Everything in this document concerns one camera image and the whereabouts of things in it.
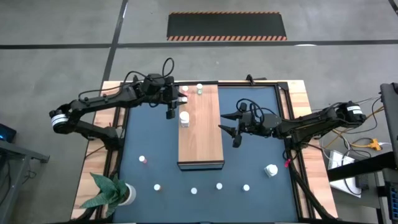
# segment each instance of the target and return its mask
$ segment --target orange striped border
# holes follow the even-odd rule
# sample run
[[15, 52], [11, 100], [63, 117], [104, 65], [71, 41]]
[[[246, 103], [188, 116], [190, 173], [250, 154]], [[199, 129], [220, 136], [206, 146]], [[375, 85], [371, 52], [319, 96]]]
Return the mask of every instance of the orange striped border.
[[286, 41], [286, 36], [170, 36], [168, 41]]
[[172, 14], [280, 14], [278, 11], [247, 11], [247, 12], [201, 12], [201, 11], [188, 11], [188, 12], [171, 12], [169, 15]]

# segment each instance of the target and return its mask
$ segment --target wooden board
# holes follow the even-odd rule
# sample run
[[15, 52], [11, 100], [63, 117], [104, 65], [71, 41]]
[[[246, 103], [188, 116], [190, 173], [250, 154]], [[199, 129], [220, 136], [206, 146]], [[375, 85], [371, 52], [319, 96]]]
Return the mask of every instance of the wooden board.
[[[220, 82], [243, 82], [247, 83], [249, 81], [220, 81]], [[307, 91], [305, 89], [304, 81], [303, 80], [264, 80], [264, 81], [256, 81], [256, 82], [287, 82], [289, 84], [289, 92], [290, 92], [290, 99], [293, 106], [293, 112], [295, 117], [304, 116], [306, 114], [311, 113], [310, 103], [308, 101]], [[119, 81], [111, 81], [111, 82], [104, 82], [103, 88], [111, 88], [114, 86], [118, 86], [120, 84]], [[285, 111], [285, 117], [288, 118], [287, 114], [287, 105], [286, 100], [283, 96], [282, 97], [282, 106]], [[124, 110], [121, 110], [120, 118], [123, 118]], [[109, 109], [105, 111], [97, 112], [95, 116], [95, 125], [98, 126], [107, 126], [109, 122], [113, 121], [114, 110]], [[314, 145], [319, 145], [318, 141], [311, 142]], [[95, 144], [94, 141], [90, 142], [88, 145], [87, 153], [94, 151], [100, 146], [97, 142]], [[92, 177], [89, 175], [89, 172], [95, 172], [98, 174], [102, 174], [106, 153], [105, 149], [99, 151], [97, 155], [92, 155], [94, 157], [89, 157], [86, 162], [83, 164], [80, 183], [78, 186], [78, 191], [76, 194], [75, 204], [73, 206], [73, 211], [71, 218], [76, 218], [80, 214], [84, 212], [84, 209], [79, 208], [79, 206], [88, 198], [94, 197], [98, 193], [98, 188], [96, 187]], [[326, 173], [325, 164], [322, 158], [322, 152], [318, 149], [314, 149], [312, 147], [308, 147], [303, 149], [303, 159], [305, 164], [305, 170], [307, 171], [307, 178], [309, 181], [309, 186], [313, 194], [322, 204], [322, 206], [334, 217], [337, 217], [337, 211], [335, 202], [333, 200], [333, 196], [331, 194], [331, 188], [329, 185], [328, 175]], [[300, 203], [302, 204], [302, 210], [304, 217], [308, 217], [307, 206], [305, 203], [305, 196], [300, 190]]]
[[197, 94], [196, 86], [180, 92], [188, 96], [188, 103], [179, 106], [179, 112], [189, 114], [189, 127], [178, 126], [178, 161], [222, 161], [223, 144], [221, 140], [220, 104], [218, 86], [205, 85], [203, 93]]

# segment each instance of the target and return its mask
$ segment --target white bottle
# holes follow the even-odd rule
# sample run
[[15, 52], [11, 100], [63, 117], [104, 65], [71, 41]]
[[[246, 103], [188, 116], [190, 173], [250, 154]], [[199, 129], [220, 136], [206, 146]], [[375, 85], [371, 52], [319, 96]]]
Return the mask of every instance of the white bottle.
[[180, 113], [180, 123], [181, 127], [187, 128], [189, 127], [189, 114], [186, 111]]
[[269, 164], [266, 168], [264, 168], [264, 171], [268, 177], [273, 177], [278, 173], [278, 167], [274, 164]]
[[201, 95], [201, 93], [203, 92], [203, 85], [202, 84], [197, 84], [197, 90], [198, 90], [198, 94]]

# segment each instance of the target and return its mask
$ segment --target wooden block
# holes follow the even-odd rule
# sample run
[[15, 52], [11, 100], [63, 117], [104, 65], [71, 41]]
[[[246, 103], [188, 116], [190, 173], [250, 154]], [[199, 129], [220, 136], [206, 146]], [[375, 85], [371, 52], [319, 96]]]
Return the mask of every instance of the wooden block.
[[180, 92], [188, 96], [179, 113], [189, 113], [189, 127], [178, 125], [178, 165], [181, 170], [221, 169], [224, 155], [217, 85], [204, 85], [201, 95], [196, 86], [189, 86], [187, 92], [180, 86]]

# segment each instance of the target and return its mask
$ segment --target wooden table frame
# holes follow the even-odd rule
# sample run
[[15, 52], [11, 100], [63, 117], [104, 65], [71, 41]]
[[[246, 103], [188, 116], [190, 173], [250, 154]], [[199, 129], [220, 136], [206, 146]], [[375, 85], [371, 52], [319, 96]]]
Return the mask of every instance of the wooden table frame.
[[[179, 81], [176, 83], [178, 83], [178, 85], [192, 85], [192, 83], [195, 82], [197, 83], [198, 81]], [[120, 83], [121, 82], [104, 82], [103, 89], [119, 86]], [[249, 81], [200, 81], [200, 83], [216, 83], [219, 85], [228, 84], [228, 86], [234, 84], [236, 84], [236, 86], [249, 85]], [[281, 106], [281, 112], [283, 111], [284, 118], [289, 119], [311, 113], [307, 92], [302, 80], [261, 80], [256, 81], [256, 83], [263, 86], [275, 85], [276, 89], [279, 88], [279, 94], [277, 94], [277, 98], [278, 96], [280, 97], [277, 100], [279, 106]], [[102, 93], [109, 95], [116, 93], [117, 91], [118, 88], [115, 88], [113, 90], [103, 91]], [[100, 127], [125, 126], [123, 122], [124, 120], [127, 120], [127, 114], [128, 113], [126, 113], [126, 110], [119, 108], [98, 111], [95, 115], [94, 124]], [[319, 145], [317, 141], [312, 141], [311, 143]], [[99, 139], [90, 141], [88, 143], [86, 154], [89, 154], [102, 145], [103, 143]], [[107, 150], [102, 149], [92, 154], [84, 161], [71, 218], [79, 217], [85, 211], [85, 209], [80, 208], [80, 205], [85, 200], [94, 197], [99, 192], [99, 189], [90, 176], [90, 172], [101, 175], [109, 175], [111, 171], [109, 168], [115, 167], [117, 154], [118, 152], [116, 151], [108, 152]], [[318, 201], [324, 206], [328, 213], [334, 217], [337, 217], [335, 203], [331, 194], [325, 165], [323, 163], [322, 152], [318, 149], [307, 147], [302, 150], [302, 154], [300, 153], [298, 155], [298, 159], [296, 159], [294, 163], [297, 170], [299, 170], [301, 175], [304, 177], [303, 179], [309, 184], [310, 190], [316, 196]], [[308, 206], [307, 199], [305, 198], [301, 188], [296, 185], [293, 187], [293, 189], [296, 189], [298, 192], [294, 193], [299, 201], [299, 204], [296, 204], [296, 207], [298, 208], [298, 215], [303, 218], [320, 218], [319, 214], [314, 212], [311, 206]], [[103, 217], [105, 209], [100, 211], [101, 213], [96, 213], [91, 218]]]

